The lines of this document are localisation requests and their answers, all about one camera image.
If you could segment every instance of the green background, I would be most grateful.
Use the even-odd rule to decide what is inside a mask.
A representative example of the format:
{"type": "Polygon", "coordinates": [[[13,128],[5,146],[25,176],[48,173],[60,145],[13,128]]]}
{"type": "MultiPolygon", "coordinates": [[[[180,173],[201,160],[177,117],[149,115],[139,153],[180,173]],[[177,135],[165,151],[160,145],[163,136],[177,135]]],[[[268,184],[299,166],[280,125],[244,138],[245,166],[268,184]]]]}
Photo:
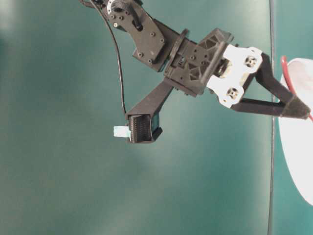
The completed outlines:
{"type": "MultiPolygon", "coordinates": [[[[281,77],[280,57],[313,59],[313,2],[274,0],[273,41],[275,74],[281,77]]],[[[278,121],[274,143],[273,235],[313,234],[313,207],[300,195],[290,176],[282,150],[278,121]]]]}
{"type": "MultiPolygon", "coordinates": [[[[219,27],[270,54],[267,0],[145,0],[190,39],[219,27]]],[[[163,79],[116,31],[129,109],[163,79]]],[[[77,0],[0,0],[0,234],[265,235],[271,117],[174,91],[151,145],[113,137],[125,124],[116,55],[77,0]]],[[[270,100],[255,83],[248,96],[270,100]]]]}

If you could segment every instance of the metal bolt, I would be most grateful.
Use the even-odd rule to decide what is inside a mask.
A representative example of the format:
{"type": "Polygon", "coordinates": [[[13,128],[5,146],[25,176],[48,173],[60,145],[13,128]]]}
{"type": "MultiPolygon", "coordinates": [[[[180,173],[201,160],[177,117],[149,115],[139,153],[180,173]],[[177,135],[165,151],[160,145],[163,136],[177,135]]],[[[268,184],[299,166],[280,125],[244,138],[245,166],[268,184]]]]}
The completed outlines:
{"type": "Polygon", "coordinates": [[[245,65],[249,68],[253,68],[256,65],[256,58],[253,56],[248,56],[246,58],[245,65]]]}

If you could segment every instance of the white plate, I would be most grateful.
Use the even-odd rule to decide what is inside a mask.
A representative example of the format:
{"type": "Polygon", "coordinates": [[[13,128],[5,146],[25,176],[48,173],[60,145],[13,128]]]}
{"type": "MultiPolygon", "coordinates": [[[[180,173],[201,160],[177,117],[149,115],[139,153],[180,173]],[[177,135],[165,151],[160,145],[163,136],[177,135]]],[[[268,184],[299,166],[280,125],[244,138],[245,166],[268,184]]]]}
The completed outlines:
{"type": "MultiPolygon", "coordinates": [[[[297,95],[313,110],[313,60],[294,59],[288,69],[297,95]]],[[[281,83],[287,87],[283,76],[281,83]]],[[[279,129],[291,177],[303,198],[313,205],[313,122],[279,118],[279,129]]]]}

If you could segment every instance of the black vertical line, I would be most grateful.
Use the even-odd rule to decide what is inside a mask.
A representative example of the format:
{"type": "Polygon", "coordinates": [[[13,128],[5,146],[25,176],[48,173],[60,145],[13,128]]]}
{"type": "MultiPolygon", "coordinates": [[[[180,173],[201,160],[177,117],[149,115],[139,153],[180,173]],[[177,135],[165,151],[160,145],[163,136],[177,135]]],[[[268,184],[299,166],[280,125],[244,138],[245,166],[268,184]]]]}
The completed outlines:
{"type": "MultiPolygon", "coordinates": [[[[275,68],[274,56],[274,1],[269,0],[269,17],[270,17],[270,52],[272,69],[275,68]]],[[[275,96],[272,94],[272,102],[275,101],[275,96]]],[[[274,178],[274,145],[275,145],[275,117],[272,116],[272,136],[271,136],[271,161],[270,161],[270,190],[269,190],[269,210],[268,210],[268,235],[272,234],[272,210],[273,210],[273,178],[274,178]]]]}

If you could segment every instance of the robotic arm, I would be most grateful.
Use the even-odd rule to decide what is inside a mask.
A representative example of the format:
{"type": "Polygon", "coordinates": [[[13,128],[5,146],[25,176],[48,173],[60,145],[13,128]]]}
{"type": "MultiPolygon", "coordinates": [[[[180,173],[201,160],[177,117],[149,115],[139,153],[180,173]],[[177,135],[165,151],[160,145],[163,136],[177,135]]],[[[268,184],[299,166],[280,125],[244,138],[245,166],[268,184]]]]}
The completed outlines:
{"type": "Polygon", "coordinates": [[[217,28],[195,43],[187,38],[187,29],[179,34],[149,16],[141,0],[79,1],[95,6],[113,27],[130,34],[133,57],[157,72],[165,69],[164,80],[126,113],[128,126],[115,127],[115,136],[131,143],[154,142],[162,133],[159,112],[173,88],[193,97],[208,88],[223,106],[238,112],[308,118],[309,107],[274,78],[269,56],[254,47],[233,46],[230,33],[217,28]],[[253,78],[280,102],[244,98],[253,78]]]}

